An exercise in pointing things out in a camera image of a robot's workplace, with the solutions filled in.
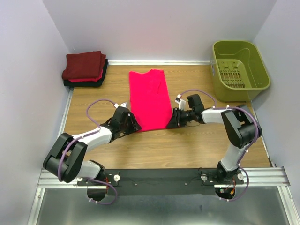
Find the pink t shirt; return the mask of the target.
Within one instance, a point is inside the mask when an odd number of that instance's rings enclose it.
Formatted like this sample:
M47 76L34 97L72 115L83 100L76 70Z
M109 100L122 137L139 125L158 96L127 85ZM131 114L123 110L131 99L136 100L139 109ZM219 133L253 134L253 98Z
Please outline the pink t shirt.
M130 105L141 132L165 129L173 110L163 70L129 72Z

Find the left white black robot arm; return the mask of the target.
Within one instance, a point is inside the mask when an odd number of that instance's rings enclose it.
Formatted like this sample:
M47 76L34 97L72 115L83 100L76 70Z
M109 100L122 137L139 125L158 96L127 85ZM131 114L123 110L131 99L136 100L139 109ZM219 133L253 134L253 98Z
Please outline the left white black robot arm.
M69 183L76 178L88 178L93 185L99 185L104 179L104 168L92 160L84 161L85 154L140 130L134 114L128 108L118 106L113 116L94 130L79 135L59 135L43 161L43 168L59 181Z

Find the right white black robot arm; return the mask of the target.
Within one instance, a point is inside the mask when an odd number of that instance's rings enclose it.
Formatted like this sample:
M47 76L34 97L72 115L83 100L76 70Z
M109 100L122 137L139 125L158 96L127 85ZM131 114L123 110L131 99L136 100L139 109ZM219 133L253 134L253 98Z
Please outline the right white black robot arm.
M187 97L189 110L184 110L185 101L178 95L178 107L173 108L172 116L166 125L167 129L179 128L195 121L199 124L223 124L229 139L225 156L218 162L214 178L225 184L239 171L240 163L249 147L262 135L262 129L246 105L225 108L204 108L198 94Z

